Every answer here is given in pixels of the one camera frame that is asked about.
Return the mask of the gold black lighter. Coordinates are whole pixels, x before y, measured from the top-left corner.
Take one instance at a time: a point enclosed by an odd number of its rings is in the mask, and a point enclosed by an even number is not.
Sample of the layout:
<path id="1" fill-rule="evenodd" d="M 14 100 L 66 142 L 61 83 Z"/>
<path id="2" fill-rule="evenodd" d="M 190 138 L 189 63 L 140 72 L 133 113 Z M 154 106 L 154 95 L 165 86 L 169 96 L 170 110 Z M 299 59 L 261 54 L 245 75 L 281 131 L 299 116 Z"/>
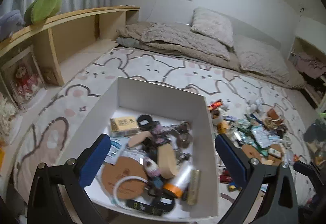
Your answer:
<path id="1" fill-rule="evenodd" d="M 200 186 L 201 171 L 193 169 L 188 186 L 187 204 L 195 205 L 198 200 L 199 186 Z"/>

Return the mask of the black AUTO lighter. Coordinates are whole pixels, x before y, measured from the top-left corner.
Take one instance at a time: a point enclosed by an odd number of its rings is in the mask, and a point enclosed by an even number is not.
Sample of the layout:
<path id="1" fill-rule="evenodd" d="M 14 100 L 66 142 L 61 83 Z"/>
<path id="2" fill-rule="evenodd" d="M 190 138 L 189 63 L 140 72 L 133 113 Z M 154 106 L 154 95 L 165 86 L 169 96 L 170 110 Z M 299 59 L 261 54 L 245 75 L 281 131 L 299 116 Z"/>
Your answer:
<path id="1" fill-rule="evenodd" d="M 156 208 L 154 206 L 147 205 L 131 199 L 128 199 L 126 201 L 126 206 L 133 210 L 137 210 L 145 214 L 154 215 L 154 216 L 161 216 L 164 213 L 164 211 L 160 208 Z"/>

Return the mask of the white blue medicine sachet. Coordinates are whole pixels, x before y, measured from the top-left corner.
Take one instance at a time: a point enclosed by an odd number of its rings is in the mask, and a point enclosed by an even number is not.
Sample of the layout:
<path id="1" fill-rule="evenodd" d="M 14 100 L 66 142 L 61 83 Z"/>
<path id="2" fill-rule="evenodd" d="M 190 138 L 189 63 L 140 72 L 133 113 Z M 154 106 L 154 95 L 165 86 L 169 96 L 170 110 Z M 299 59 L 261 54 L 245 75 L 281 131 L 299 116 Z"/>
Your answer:
<path id="1" fill-rule="evenodd" d="M 127 137 L 110 137 L 110 151 L 107 154 L 104 162 L 107 164 L 115 165 L 121 153 L 126 148 L 129 142 Z"/>

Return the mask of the yellow white tissue pack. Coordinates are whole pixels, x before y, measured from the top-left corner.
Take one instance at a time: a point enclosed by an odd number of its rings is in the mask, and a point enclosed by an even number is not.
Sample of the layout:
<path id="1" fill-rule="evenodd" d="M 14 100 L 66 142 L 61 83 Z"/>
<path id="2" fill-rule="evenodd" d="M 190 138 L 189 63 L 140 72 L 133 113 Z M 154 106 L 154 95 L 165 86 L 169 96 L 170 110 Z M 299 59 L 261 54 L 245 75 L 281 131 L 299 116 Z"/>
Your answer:
<path id="1" fill-rule="evenodd" d="M 114 137 L 132 136 L 140 131 L 134 117 L 110 118 L 110 134 Z"/>

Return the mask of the wooden oval brush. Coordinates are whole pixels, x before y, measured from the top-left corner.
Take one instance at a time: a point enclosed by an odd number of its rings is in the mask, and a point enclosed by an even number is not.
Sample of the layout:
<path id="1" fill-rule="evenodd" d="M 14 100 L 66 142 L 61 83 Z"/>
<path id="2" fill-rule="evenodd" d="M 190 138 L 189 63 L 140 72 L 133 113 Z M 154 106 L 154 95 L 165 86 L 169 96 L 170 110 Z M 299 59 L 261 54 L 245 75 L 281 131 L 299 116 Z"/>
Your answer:
<path id="1" fill-rule="evenodd" d="M 152 138 L 152 134 L 149 131 L 142 131 L 133 135 L 128 141 L 128 147 L 133 148 L 134 146 L 141 144 L 147 138 Z"/>

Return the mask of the clear tape roll orange core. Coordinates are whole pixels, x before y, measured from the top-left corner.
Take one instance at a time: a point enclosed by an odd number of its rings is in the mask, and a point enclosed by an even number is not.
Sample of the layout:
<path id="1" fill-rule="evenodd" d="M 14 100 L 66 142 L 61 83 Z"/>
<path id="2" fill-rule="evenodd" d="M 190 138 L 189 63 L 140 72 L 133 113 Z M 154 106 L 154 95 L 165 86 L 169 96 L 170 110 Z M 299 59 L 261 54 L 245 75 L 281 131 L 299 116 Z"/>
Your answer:
<path id="1" fill-rule="evenodd" d="M 174 198 L 181 198 L 189 185 L 193 169 L 194 166 L 191 162 L 184 161 L 178 174 L 164 184 L 163 191 Z"/>

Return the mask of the white shoe box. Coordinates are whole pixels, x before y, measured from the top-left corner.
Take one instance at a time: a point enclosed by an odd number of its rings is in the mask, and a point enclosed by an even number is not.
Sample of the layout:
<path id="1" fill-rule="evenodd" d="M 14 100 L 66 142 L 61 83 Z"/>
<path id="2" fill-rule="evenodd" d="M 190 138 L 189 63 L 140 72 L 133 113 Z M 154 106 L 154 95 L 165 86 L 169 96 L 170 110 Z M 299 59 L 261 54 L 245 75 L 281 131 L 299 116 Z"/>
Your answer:
<path id="1" fill-rule="evenodd" d="M 203 96 L 171 87 L 129 78 L 116 78 L 87 114 L 67 146 L 60 161 L 78 157 L 101 134 L 110 134 L 110 118 L 152 117 L 152 138 L 134 146 L 133 157 L 121 153 L 115 165 L 103 161 L 92 184 L 86 187 L 89 198 L 110 210 L 154 221 L 194 222 L 218 215 L 218 174 L 213 146 L 213 129 Z M 187 204 L 188 187 L 181 198 L 163 191 L 170 179 L 161 176 L 157 148 L 171 144 L 178 171 L 184 161 L 200 170 L 198 200 Z M 160 208 L 161 216 L 145 214 L 126 206 L 128 199 Z"/>

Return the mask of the wooden boat-shaped piece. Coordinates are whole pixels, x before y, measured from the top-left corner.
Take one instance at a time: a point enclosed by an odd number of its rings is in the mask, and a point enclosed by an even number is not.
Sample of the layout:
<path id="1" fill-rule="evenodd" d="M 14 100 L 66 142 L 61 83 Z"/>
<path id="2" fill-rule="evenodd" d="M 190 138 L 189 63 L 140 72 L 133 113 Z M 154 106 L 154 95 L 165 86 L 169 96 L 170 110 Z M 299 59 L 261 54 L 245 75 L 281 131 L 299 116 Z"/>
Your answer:
<path id="1" fill-rule="evenodd" d="M 177 159 L 171 144 L 164 144 L 157 148 L 157 164 L 163 178 L 171 179 L 177 176 Z"/>

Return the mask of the black round tin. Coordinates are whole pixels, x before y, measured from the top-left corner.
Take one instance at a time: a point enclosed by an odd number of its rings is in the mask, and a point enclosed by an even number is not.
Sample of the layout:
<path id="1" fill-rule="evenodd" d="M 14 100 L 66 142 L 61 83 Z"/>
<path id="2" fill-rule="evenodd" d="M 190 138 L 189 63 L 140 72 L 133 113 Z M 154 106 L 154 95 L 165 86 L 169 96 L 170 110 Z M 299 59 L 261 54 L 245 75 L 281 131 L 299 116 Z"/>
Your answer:
<path id="1" fill-rule="evenodd" d="M 152 117 L 150 115 L 143 114 L 137 118 L 137 122 L 140 128 L 150 128 L 152 125 Z"/>

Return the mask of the beige pillow right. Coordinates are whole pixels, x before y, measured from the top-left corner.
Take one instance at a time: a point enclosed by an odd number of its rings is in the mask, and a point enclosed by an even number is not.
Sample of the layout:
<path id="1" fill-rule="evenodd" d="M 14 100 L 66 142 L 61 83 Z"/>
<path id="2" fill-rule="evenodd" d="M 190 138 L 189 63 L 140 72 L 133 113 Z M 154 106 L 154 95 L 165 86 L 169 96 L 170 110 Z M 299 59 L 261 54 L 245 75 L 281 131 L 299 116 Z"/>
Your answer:
<path id="1" fill-rule="evenodd" d="M 289 70 L 281 53 L 272 45 L 246 36 L 235 36 L 234 52 L 243 71 L 254 72 L 286 83 Z"/>

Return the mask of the beige pillow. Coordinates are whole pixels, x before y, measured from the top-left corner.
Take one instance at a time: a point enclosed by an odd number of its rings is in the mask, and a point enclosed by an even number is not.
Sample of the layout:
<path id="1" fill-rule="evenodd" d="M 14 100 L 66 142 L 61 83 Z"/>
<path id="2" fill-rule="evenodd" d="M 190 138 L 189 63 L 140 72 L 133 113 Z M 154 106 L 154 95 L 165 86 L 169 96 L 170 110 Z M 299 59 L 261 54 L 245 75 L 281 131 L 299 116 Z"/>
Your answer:
<path id="1" fill-rule="evenodd" d="M 246 36 L 235 36 L 234 52 L 243 71 L 254 72 L 286 83 L 289 70 L 281 53 L 272 45 Z"/>
<path id="2" fill-rule="evenodd" d="M 191 31 L 215 39 L 229 48 L 234 46 L 231 21 L 215 11 L 202 7 L 195 8 Z"/>

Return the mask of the wooden bedside shelf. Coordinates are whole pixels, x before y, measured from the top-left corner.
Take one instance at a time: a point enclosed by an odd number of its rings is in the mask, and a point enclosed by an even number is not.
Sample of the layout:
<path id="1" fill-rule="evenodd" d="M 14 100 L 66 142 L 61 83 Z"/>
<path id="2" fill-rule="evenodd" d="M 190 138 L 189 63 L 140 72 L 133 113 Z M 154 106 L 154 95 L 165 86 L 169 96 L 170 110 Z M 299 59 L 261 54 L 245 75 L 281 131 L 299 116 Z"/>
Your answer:
<path id="1" fill-rule="evenodd" d="M 1 42 L 1 58 L 23 44 L 33 47 L 36 67 L 49 83 L 63 86 L 63 66 L 79 53 L 104 54 L 118 46 L 117 30 L 137 23 L 139 7 L 110 6 L 67 12 L 27 26 Z"/>

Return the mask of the beige folded blanket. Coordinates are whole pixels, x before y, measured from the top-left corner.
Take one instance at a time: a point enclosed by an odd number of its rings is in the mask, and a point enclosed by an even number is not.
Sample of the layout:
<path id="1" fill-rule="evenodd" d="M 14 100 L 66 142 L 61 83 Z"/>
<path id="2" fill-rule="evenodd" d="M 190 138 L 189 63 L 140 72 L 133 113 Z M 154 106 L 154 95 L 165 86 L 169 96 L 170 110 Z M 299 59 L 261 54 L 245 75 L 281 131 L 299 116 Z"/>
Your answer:
<path id="1" fill-rule="evenodd" d="M 139 22 L 120 27 L 117 33 L 117 42 L 128 48 L 185 56 L 234 71 L 240 70 L 237 57 L 225 45 L 192 32 L 186 25 Z"/>

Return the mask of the beige pillow left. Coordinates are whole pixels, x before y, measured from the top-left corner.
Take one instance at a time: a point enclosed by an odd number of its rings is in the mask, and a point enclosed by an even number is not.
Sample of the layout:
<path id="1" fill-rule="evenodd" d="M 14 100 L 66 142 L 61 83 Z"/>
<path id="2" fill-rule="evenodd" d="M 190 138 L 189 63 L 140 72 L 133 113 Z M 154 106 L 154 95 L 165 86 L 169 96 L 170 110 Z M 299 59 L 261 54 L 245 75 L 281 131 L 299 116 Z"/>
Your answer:
<path id="1" fill-rule="evenodd" d="M 231 21 L 215 11 L 202 7 L 195 8 L 191 31 L 215 39 L 229 48 L 234 46 Z"/>

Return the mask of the green plush toy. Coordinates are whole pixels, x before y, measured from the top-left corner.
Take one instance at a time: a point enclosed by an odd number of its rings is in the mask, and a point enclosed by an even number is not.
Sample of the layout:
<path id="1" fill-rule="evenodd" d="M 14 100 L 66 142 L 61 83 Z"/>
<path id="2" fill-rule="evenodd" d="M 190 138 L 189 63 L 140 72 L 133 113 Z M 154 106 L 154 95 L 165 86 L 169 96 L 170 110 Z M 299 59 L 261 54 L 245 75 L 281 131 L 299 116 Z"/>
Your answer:
<path id="1" fill-rule="evenodd" d="M 36 24 L 55 16 L 61 9 L 62 0 L 34 0 L 24 14 L 24 21 Z"/>

